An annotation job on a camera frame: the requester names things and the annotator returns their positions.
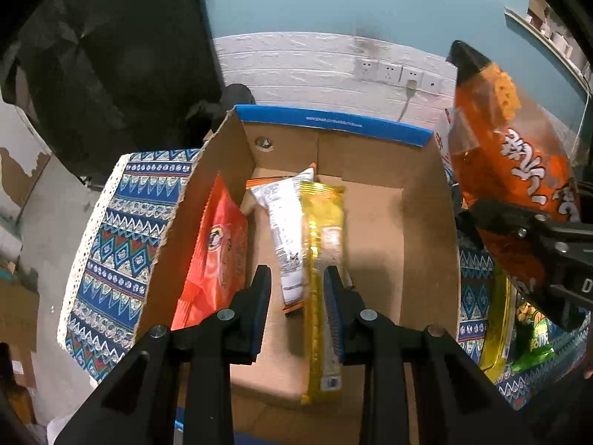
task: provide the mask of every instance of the white brick wall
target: white brick wall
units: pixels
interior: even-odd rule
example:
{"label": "white brick wall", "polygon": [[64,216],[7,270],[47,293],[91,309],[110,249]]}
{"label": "white brick wall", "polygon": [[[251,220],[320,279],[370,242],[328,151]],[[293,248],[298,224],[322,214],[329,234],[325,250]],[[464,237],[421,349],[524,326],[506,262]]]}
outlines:
{"label": "white brick wall", "polygon": [[[232,35],[214,40],[227,85],[243,83],[257,103],[334,110],[432,129],[453,105],[457,69],[444,57],[371,38],[306,32]],[[356,57],[398,63],[443,78],[438,95],[353,77]]]}

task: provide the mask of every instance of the wall stain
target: wall stain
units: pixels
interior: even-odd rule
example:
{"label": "wall stain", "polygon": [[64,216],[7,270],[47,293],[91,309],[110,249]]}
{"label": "wall stain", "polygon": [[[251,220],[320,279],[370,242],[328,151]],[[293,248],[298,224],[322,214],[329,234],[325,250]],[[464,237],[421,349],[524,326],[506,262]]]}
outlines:
{"label": "wall stain", "polygon": [[29,194],[48,160],[49,155],[40,152],[37,156],[37,166],[33,169],[32,175],[28,175],[21,164],[10,157],[8,149],[0,147],[0,185],[8,197],[21,209],[27,202]]}

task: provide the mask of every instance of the green snack bag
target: green snack bag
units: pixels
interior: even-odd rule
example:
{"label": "green snack bag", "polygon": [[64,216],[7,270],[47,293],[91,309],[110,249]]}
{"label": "green snack bag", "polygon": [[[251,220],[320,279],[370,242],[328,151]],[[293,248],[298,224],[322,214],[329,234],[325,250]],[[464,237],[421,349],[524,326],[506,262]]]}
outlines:
{"label": "green snack bag", "polygon": [[554,357],[554,348],[548,339],[548,320],[542,312],[525,302],[517,309],[518,359],[511,365],[513,371],[523,371]]}

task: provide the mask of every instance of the blue wall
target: blue wall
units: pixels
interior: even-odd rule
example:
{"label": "blue wall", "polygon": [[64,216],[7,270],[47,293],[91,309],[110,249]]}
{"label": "blue wall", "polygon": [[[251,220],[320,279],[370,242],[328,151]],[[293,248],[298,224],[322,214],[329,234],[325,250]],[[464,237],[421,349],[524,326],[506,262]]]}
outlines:
{"label": "blue wall", "polygon": [[542,106],[578,128],[586,93],[504,7],[529,0],[206,0],[214,37],[261,31],[328,32],[377,38],[446,56],[464,40],[504,68]]}

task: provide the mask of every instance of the electrical outlet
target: electrical outlet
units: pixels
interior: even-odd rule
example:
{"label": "electrical outlet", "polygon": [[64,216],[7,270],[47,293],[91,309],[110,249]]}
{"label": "electrical outlet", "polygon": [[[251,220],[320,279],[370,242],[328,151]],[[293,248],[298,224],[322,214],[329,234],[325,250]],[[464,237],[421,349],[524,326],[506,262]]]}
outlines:
{"label": "electrical outlet", "polygon": [[[413,69],[412,67],[404,67],[401,70],[400,85],[410,88],[420,88],[423,75],[424,72],[422,70]],[[408,84],[408,82],[412,80],[416,81],[416,85]]]}
{"label": "electrical outlet", "polygon": [[354,64],[354,78],[356,80],[375,80],[377,78],[376,60],[357,59]]}
{"label": "electrical outlet", "polygon": [[377,81],[396,85],[400,81],[401,65],[379,62],[377,66]]}
{"label": "electrical outlet", "polygon": [[426,72],[422,77],[422,84],[419,85],[419,88],[425,92],[440,93],[442,81],[443,79],[438,75]]}

